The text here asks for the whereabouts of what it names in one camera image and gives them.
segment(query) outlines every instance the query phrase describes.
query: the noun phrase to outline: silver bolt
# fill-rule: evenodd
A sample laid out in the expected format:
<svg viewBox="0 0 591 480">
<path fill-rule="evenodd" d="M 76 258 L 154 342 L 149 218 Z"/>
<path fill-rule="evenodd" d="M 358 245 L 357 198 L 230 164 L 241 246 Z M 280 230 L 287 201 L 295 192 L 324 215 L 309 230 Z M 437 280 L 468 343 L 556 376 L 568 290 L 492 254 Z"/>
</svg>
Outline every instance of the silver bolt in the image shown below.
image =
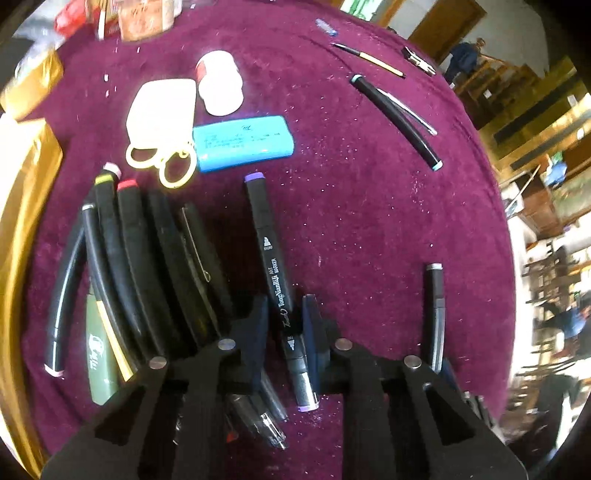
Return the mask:
<svg viewBox="0 0 591 480">
<path fill-rule="evenodd" d="M 406 365 L 409 368 L 412 368 L 413 370 L 416 370 L 422 364 L 423 362 L 416 355 L 408 355 L 404 357 L 404 365 Z"/>
<path fill-rule="evenodd" d="M 347 352 L 353 348 L 353 342 L 348 338 L 339 338 L 335 342 L 335 347 L 337 350 L 341 350 L 343 352 Z"/>
<path fill-rule="evenodd" d="M 234 350 L 236 348 L 236 342 L 231 338 L 222 338 L 218 343 L 217 347 L 225 352 Z"/>
<path fill-rule="evenodd" d="M 166 359 L 163 356 L 155 356 L 150 360 L 150 368 L 152 370 L 160 370 L 164 367 L 166 367 Z"/>
</svg>

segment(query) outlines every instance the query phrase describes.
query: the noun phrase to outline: pencil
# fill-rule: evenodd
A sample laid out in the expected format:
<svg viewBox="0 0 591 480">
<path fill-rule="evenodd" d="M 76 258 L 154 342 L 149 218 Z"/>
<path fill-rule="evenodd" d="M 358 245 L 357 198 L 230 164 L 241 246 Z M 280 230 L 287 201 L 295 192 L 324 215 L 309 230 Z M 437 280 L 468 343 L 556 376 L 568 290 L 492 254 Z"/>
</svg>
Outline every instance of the pencil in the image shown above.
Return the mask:
<svg viewBox="0 0 591 480">
<path fill-rule="evenodd" d="M 389 72 L 392 72 L 395 75 L 398 75 L 400 78 L 406 78 L 406 75 L 403 72 L 401 72 L 400 70 L 395 69 L 391 65 L 388 65 L 387 63 L 384 63 L 382 60 L 378 60 L 376 57 L 372 57 L 371 55 L 368 55 L 365 52 L 355 50 L 354 48 L 343 45 L 342 43 L 331 42 L 330 44 L 334 47 L 344 50 L 347 53 L 356 55 L 358 57 L 361 57 L 362 59 L 370 61 L 371 63 L 377 65 L 378 67 L 382 67 L 383 69 L 388 70 Z"/>
</svg>

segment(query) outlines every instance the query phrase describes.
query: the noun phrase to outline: maroon velvet cloth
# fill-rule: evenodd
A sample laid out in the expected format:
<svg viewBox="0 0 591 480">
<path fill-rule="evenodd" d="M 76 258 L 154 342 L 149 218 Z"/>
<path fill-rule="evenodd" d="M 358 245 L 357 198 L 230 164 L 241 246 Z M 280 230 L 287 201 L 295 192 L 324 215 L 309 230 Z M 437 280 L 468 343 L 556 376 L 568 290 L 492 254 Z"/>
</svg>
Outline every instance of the maroon velvet cloth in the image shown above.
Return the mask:
<svg viewBox="0 0 591 480">
<path fill-rule="evenodd" d="M 316 27 L 316 18 L 338 30 L 336 39 Z M 407 78 L 331 47 L 333 40 L 383 59 Z M 293 283 L 316 293 L 322 313 L 373 352 L 390 358 L 419 352 L 423 265 L 443 263 L 446 356 L 462 386 L 484 395 L 492 413 L 500 414 L 515 321 L 502 204 L 462 104 L 440 74 L 430 78 L 403 59 L 405 44 L 392 32 L 315 3 L 219 0 L 184 11 L 171 31 L 151 41 L 98 42 L 84 29 L 60 49 L 64 78 L 33 116 L 47 118 L 65 157 L 34 245 L 22 337 L 31 410 L 50 452 L 96 411 L 85 360 L 87 280 L 79 291 L 66 375 L 56 379 L 43 369 L 50 292 L 69 229 L 105 161 L 119 164 L 124 178 L 157 186 L 155 171 L 136 171 L 125 162 L 129 107 L 143 83 L 193 77 L 196 61 L 215 49 L 234 55 L 244 79 L 244 104 L 225 119 L 283 115 L 295 140 L 290 158 L 195 175 L 170 192 L 203 211 L 232 288 L 264 290 L 243 189 L 244 176 L 261 171 Z M 443 159 L 440 171 L 432 172 L 349 84 L 355 73 L 439 131 L 431 137 L 420 127 Z M 200 100 L 195 119 L 196 125 L 221 120 L 208 115 Z M 283 364 L 272 362 L 270 370 L 288 404 L 290 448 L 277 452 L 239 441 L 230 448 L 230 478 L 340 477 L 340 397 L 298 413 Z"/>
</svg>

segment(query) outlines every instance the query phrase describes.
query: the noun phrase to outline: green marker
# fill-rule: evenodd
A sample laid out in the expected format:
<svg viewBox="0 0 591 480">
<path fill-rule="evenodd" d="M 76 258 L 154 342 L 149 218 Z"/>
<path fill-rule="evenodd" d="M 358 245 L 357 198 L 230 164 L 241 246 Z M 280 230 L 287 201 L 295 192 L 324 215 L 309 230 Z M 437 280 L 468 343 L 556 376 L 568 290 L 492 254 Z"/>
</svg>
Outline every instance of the green marker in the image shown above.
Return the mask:
<svg viewBox="0 0 591 480">
<path fill-rule="evenodd" d="M 119 390 L 119 377 L 92 287 L 86 297 L 86 363 L 92 401 L 104 405 Z"/>
</svg>

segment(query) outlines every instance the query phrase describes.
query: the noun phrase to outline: purple tablecloth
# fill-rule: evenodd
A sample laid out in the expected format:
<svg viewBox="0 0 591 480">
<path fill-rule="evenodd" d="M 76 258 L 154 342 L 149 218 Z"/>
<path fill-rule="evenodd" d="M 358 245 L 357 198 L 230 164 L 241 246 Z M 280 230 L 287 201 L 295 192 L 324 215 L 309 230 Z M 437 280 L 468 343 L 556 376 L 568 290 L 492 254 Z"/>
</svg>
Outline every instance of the purple tablecloth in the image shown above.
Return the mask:
<svg viewBox="0 0 591 480">
<path fill-rule="evenodd" d="M 333 39 L 314 24 L 318 17 L 338 30 L 339 42 L 383 59 L 407 78 L 331 47 Z M 242 186 L 244 175 L 258 170 L 268 179 L 292 281 L 300 291 L 316 293 L 323 314 L 375 353 L 418 353 L 423 265 L 442 262 L 446 355 L 463 387 L 484 395 L 494 415 L 502 411 L 515 300 L 498 189 L 462 104 L 442 76 L 430 78 L 403 59 L 404 44 L 385 29 L 315 3 L 219 0 L 184 11 L 171 31 L 152 41 L 98 42 L 84 29 L 60 49 L 65 76 L 34 115 L 48 119 L 65 158 L 31 259 L 22 337 L 31 409 L 50 452 L 96 411 L 85 360 L 86 280 L 66 376 L 55 379 L 43 370 L 50 291 L 68 231 L 105 161 L 116 162 L 124 177 L 144 187 L 157 185 L 153 171 L 125 164 L 131 102 L 147 81 L 193 77 L 196 61 L 215 49 L 234 55 L 244 79 L 244 104 L 228 118 L 283 115 L 296 144 L 290 158 L 195 176 L 170 193 L 203 211 L 232 288 L 264 288 Z M 355 73 L 399 97 L 439 131 L 428 140 L 444 161 L 440 171 L 430 171 L 349 84 Z M 216 121 L 198 100 L 196 125 Z M 298 413 L 282 363 L 273 362 L 271 371 L 284 386 L 291 447 L 276 452 L 239 441 L 230 449 L 230 477 L 339 477 L 340 398 Z"/>
</svg>

